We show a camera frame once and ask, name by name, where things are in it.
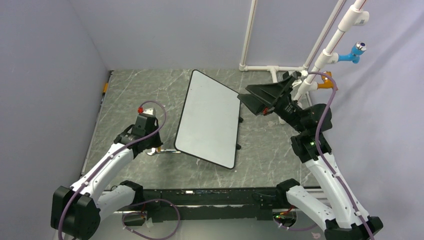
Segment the black-framed whiteboard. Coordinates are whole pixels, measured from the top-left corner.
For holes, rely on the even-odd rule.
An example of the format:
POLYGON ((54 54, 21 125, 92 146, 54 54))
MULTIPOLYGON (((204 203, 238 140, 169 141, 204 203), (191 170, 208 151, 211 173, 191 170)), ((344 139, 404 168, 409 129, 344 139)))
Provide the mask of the black-framed whiteboard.
POLYGON ((236 164, 241 102, 238 92, 195 69, 178 123, 176 150, 226 169, 236 164))

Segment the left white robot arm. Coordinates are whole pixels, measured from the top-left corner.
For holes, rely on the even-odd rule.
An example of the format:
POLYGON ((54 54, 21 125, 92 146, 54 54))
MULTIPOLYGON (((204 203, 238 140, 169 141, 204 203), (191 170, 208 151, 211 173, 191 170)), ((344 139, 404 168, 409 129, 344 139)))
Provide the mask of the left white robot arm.
POLYGON ((145 200, 143 186, 125 180, 104 193, 115 176, 144 150, 163 143, 155 110, 138 114, 134 124, 117 135, 103 158, 70 187, 60 186, 53 193, 50 226, 76 239, 88 240, 102 220, 128 207, 139 209, 145 200))

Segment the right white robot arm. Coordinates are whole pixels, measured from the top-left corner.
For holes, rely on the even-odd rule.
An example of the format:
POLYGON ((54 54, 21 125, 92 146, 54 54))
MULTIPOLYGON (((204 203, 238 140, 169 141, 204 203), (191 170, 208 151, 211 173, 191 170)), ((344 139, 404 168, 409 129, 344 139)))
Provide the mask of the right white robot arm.
POLYGON ((298 181, 289 179, 277 185, 276 203, 282 208, 300 209, 328 240, 372 240, 384 225, 355 197, 324 137, 324 131, 332 127, 330 104, 301 108, 292 99, 293 83, 309 74, 308 71, 286 73, 282 81, 251 84, 246 87, 246 93, 237 96, 254 115, 274 113, 297 132, 290 139, 292 150, 316 178, 329 202, 322 203, 298 181))

